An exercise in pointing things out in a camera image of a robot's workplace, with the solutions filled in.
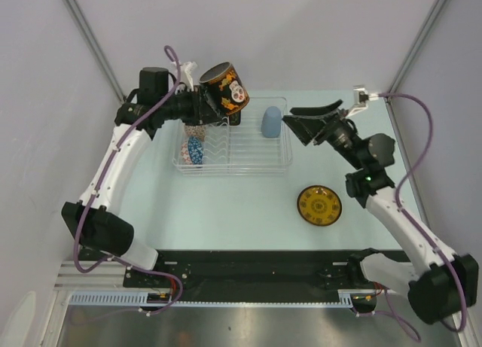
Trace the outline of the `beige patterned bowl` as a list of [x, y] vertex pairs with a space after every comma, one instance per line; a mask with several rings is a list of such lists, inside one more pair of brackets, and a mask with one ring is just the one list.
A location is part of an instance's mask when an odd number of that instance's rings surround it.
[[188, 126], [184, 125], [184, 131], [187, 137], [198, 138], [201, 142], [205, 140], [206, 137], [206, 126]]

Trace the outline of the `light blue cup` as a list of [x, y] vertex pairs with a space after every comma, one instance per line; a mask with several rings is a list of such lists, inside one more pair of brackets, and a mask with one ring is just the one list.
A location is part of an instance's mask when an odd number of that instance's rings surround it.
[[276, 106], [270, 106], [264, 112], [261, 121], [261, 134], [265, 138], [278, 138], [281, 133], [282, 112]]

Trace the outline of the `blue patterned bowl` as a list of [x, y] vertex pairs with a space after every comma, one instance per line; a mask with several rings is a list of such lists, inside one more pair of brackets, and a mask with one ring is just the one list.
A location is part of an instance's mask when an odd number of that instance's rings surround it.
[[180, 156], [185, 165], [203, 165], [204, 146], [196, 136], [189, 136], [182, 144]]

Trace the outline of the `red black mug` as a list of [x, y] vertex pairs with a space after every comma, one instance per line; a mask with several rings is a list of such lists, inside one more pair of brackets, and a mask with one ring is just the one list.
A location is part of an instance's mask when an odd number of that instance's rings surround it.
[[200, 86], [216, 111], [229, 116], [240, 112], [250, 101], [246, 88], [231, 62], [217, 64], [199, 77]]

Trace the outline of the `black floral square plate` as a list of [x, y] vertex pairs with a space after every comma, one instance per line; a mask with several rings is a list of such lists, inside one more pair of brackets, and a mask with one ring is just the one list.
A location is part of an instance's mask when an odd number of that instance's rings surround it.
[[229, 126], [239, 126], [241, 124], [241, 112], [233, 113], [227, 116], [227, 124]]

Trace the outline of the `clear wire dish rack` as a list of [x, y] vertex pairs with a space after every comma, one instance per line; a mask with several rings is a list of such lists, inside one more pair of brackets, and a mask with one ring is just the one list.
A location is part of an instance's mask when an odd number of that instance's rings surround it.
[[209, 125], [200, 141], [201, 161], [194, 163], [188, 152], [189, 138], [194, 134], [179, 122], [172, 163], [183, 175], [279, 175], [292, 162], [290, 132], [281, 125], [280, 134], [266, 138], [261, 132], [264, 112], [277, 107], [281, 114], [288, 111], [286, 98], [253, 97], [242, 110], [240, 124], [233, 126], [228, 118]]

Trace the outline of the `yellow black saucer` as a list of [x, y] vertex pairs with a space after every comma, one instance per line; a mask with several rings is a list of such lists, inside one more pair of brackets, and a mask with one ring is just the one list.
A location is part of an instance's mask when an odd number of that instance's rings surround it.
[[297, 197], [298, 214], [309, 224], [328, 227], [338, 221], [343, 206], [340, 197], [330, 188], [311, 185]]

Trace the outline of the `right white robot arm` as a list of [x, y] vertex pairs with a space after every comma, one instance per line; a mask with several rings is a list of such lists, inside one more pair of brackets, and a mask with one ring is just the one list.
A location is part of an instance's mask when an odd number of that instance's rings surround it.
[[349, 282], [357, 288], [370, 282], [388, 287], [406, 297], [426, 324], [445, 323], [458, 314], [459, 326], [451, 330], [464, 331], [468, 309], [477, 302], [477, 261], [458, 255], [405, 207], [401, 186], [386, 172], [395, 162], [395, 140], [383, 133], [361, 138], [350, 116], [362, 107], [344, 110], [342, 103], [292, 108], [282, 120], [303, 145], [327, 142], [354, 168], [345, 177], [347, 195], [389, 231], [411, 262], [405, 266], [367, 249], [347, 269]]

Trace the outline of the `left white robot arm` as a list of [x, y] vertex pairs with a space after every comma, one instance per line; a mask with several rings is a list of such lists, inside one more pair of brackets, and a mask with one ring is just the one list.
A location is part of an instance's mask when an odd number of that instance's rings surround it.
[[82, 248], [98, 251], [101, 261], [116, 260], [140, 269], [140, 277], [156, 287], [166, 278], [155, 248], [140, 241], [134, 227], [120, 217], [127, 185], [141, 156], [165, 122], [180, 120], [204, 126], [222, 120], [226, 112], [215, 104], [207, 84], [195, 84], [195, 62], [183, 62], [175, 73], [166, 68], [144, 67], [139, 85], [117, 110], [111, 141], [87, 189], [77, 202], [66, 202], [61, 215], [74, 238], [74, 260], [80, 265]]

